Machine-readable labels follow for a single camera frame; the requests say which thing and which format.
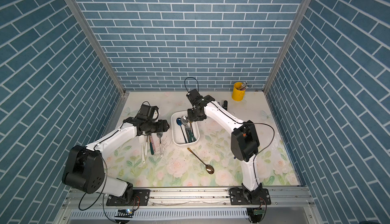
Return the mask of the silver spoon marbled handle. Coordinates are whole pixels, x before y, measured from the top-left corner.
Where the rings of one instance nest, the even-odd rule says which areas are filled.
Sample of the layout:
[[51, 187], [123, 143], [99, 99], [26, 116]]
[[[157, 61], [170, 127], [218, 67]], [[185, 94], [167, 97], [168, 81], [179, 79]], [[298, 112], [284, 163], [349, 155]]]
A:
[[190, 134], [189, 134], [189, 121], [187, 119], [186, 116], [181, 116], [181, 121], [182, 121], [182, 124], [185, 126], [185, 129], [186, 129], [186, 132], [188, 133], [188, 141], [190, 143], [192, 143], [192, 140], [191, 140], [191, 137], [190, 137]]

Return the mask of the silver spoon clear handle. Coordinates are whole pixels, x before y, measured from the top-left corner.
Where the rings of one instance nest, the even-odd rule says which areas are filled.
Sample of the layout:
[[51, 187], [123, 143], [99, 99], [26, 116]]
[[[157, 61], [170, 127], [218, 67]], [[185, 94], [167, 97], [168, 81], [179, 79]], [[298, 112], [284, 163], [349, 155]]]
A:
[[157, 137], [159, 139], [159, 149], [160, 149], [160, 155], [163, 156], [164, 151], [163, 151], [163, 144], [162, 144], [162, 137], [163, 137], [163, 132], [158, 132]]

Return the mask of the blue metal spoon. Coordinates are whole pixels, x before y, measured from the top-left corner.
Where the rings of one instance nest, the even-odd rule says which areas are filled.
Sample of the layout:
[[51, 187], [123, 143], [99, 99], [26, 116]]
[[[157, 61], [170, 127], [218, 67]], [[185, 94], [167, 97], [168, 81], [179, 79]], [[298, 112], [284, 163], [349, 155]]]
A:
[[181, 121], [181, 118], [180, 118], [180, 117], [176, 118], [176, 123], [179, 125], [179, 127], [180, 127], [180, 129], [181, 129], [181, 131], [182, 131], [182, 135], [183, 135], [185, 144], [187, 144], [188, 141], [187, 141], [186, 135], [185, 135], [185, 133], [184, 133], [184, 130], [183, 130], [183, 128], [182, 128], [182, 121]]

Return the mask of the teal handled spoon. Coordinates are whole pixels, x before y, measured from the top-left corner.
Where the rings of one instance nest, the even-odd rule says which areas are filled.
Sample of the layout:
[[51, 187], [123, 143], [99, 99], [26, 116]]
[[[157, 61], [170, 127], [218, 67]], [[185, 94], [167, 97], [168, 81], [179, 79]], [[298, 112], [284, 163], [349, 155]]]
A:
[[192, 142], [195, 142], [195, 141], [196, 141], [196, 138], [195, 138], [195, 136], [194, 136], [193, 126], [192, 126], [191, 123], [190, 123], [190, 126], [189, 126], [189, 134], [190, 134], [190, 137], [191, 137]]
[[192, 140], [194, 141], [194, 132], [193, 132], [193, 127], [192, 127], [192, 122], [189, 122], [189, 124], [190, 124], [190, 131], [191, 131], [191, 134], [192, 134]]

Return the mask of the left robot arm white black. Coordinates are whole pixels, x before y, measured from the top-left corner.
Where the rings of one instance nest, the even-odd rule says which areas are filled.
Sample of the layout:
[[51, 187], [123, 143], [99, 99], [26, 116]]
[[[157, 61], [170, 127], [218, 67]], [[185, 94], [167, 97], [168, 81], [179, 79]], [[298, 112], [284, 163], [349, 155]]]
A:
[[109, 177], [108, 156], [125, 142], [138, 137], [143, 139], [153, 133], [164, 133], [170, 128], [166, 120], [125, 119], [121, 126], [86, 146], [74, 146], [68, 155], [62, 176], [63, 184], [87, 194], [96, 192], [129, 199], [132, 184]]

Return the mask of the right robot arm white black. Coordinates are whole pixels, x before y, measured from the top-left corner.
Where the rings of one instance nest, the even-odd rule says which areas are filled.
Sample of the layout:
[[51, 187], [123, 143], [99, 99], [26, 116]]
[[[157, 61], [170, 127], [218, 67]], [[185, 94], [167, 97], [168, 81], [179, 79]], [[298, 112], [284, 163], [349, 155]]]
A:
[[211, 118], [231, 134], [231, 151], [241, 162], [243, 173], [242, 185], [249, 193], [261, 188], [255, 169], [255, 157], [260, 145], [256, 127], [253, 122], [236, 118], [225, 110], [211, 96], [201, 96], [198, 90], [187, 92], [186, 97], [192, 108], [187, 110], [188, 120], [203, 121]]

